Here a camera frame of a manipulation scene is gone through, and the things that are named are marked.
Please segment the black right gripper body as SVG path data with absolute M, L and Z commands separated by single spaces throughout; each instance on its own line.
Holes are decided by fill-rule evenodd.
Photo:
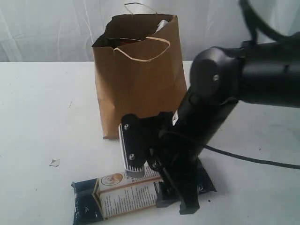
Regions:
M 161 112 L 140 120 L 140 164 L 170 183 L 195 181 L 201 122 L 195 111 Z

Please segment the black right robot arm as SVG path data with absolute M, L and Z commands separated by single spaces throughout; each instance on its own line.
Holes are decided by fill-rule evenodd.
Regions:
M 300 35 L 212 47 L 194 59 L 190 81 L 175 113 L 140 120 L 145 158 L 162 177 L 156 205 L 180 202 L 180 214 L 199 209 L 199 187 L 212 189 L 198 156 L 239 101 L 300 106 Z

